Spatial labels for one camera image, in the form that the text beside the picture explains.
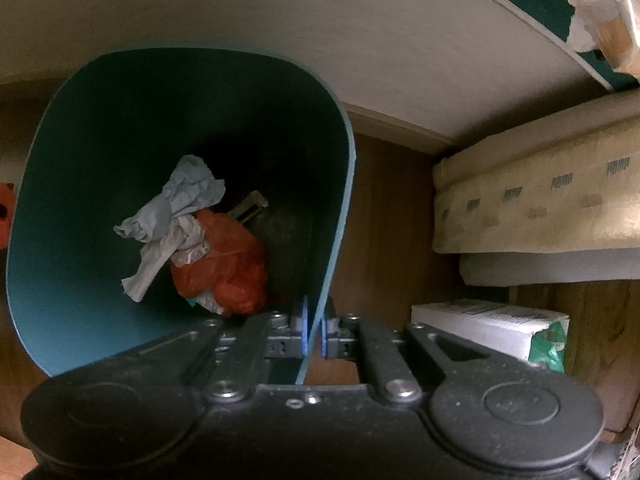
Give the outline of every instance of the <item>white cardboard box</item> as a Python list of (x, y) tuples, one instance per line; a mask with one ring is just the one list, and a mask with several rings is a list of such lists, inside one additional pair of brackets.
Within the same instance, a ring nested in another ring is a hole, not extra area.
[(480, 300), (415, 305), (411, 321), (524, 360), (529, 357), (531, 338), (536, 332), (555, 321), (560, 322), (565, 334), (569, 329), (569, 316), (560, 312)]

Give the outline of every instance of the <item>red plastic bag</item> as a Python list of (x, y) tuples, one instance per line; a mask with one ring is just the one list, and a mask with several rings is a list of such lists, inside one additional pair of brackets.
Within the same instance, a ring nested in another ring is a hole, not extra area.
[(250, 316), (266, 302), (264, 246), (240, 222), (227, 214), (202, 209), (195, 215), (211, 248), (197, 262), (171, 264), (174, 285), (184, 298), (213, 291), (224, 315)]
[(14, 217), (15, 193), (13, 184), (0, 184), (0, 250), (9, 246), (11, 220)]

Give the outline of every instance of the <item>screw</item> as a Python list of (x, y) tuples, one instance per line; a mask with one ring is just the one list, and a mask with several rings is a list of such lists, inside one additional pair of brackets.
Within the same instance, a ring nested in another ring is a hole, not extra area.
[(418, 392), (419, 386), (415, 381), (394, 379), (385, 384), (385, 390), (392, 400), (407, 400)]
[(305, 394), (305, 402), (307, 404), (319, 404), (320, 400), (320, 397), (318, 397), (316, 394), (313, 394), (311, 392)]
[(240, 394), (240, 385), (233, 381), (218, 381), (210, 388), (210, 392), (215, 397), (230, 399)]
[(287, 402), (285, 402), (285, 404), (292, 410), (299, 410), (300, 408), (302, 408), (302, 406), (305, 405), (305, 403), (300, 399), (287, 399)]

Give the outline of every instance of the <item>orange plastic bag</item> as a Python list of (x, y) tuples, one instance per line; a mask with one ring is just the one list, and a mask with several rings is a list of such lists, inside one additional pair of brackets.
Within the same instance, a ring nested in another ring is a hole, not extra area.
[(0, 250), (9, 246), (11, 220), (14, 217), (15, 193), (13, 184), (0, 184)]
[(174, 285), (184, 298), (213, 291), (224, 315), (250, 316), (266, 302), (267, 272), (264, 246), (240, 222), (227, 214), (202, 209), (195, 215), (211, 248), (198, 261), (176, 267), (171, 264)]

